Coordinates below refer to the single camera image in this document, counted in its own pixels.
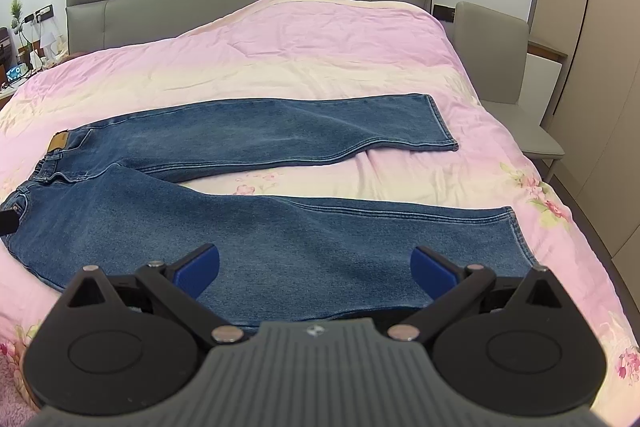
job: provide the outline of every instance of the brown leather patch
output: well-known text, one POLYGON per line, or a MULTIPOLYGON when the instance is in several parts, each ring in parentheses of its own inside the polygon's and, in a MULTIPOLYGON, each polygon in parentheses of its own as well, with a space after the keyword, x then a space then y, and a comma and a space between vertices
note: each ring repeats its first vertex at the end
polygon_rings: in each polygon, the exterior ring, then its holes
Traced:
POLYGON ((47 152, 51 152, 55 149, 64 149, 66 147, 66 140, 69 138, 69 131, 59 132, 54 134, 47 152))

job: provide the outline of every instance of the pink bedspread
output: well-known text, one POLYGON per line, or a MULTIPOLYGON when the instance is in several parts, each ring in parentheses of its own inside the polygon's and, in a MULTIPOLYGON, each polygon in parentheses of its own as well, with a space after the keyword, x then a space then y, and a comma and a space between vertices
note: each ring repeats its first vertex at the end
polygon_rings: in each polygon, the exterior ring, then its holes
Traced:
MULTIPOLYGON (((54 133, 91 121, 223 98, 409 92, 435 99, 459 151, 372 150, 336 165, 185 185, 247 196, 510 204, 530 249, 555 272, 606 350, 607 378, 593 410, 612 425, 629 425, 640 415, 640 352, 604 268, 569 209, 481 107, 440 24, 409 4, 261 0, 175 39, 96 52, 39 73, 0 112, 0 201, 28 178, 54 133)), ((0 245, 0 349, 14 370, 56 296, 0 245)))

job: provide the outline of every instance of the lamp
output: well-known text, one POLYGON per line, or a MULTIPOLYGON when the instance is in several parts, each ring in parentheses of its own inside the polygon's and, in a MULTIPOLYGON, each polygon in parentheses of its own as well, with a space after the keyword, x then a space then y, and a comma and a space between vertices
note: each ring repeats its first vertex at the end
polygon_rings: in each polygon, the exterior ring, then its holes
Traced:
POLYGON ((44 50, 44 54, 47 57, 47 60, 53 60, 54 52, 51 49, 51 45, 56 42, 56 38, 53 36, 53 33, 47 32, 43 36, 40 37, 40 47, 44 50))

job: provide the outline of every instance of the logo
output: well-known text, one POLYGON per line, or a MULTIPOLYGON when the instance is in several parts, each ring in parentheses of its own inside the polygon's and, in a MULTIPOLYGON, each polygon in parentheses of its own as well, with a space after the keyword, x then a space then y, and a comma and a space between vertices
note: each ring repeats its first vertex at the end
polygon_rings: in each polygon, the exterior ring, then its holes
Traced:
POLYGON ((306 333, 308 333, 309 335, 315 338, 318 338, 325 331, 326 330, 322 326, 319 326, 318 324, 314 324, 313 326, 309 326, 308 328, 306 328, 306 333))

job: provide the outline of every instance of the blue denim jeans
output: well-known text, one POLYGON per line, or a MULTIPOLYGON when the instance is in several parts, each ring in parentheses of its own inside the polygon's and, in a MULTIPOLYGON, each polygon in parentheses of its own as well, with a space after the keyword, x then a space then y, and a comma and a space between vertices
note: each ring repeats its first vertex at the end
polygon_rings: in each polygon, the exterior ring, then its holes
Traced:
POLYGON ((176 182, 220 172, 338 162, 372 147, 453 150, 425 95, 301 102, 205 102, 111 118, 68 132, 2 205, 2 239, 61 289, 79 267, 132 273, 203 243, 220 274, 200 302, 236 325, 420 307, 409 259, 427 245, 462 266, 524 275, 533 257, 510 207, 202 194, 176 182))

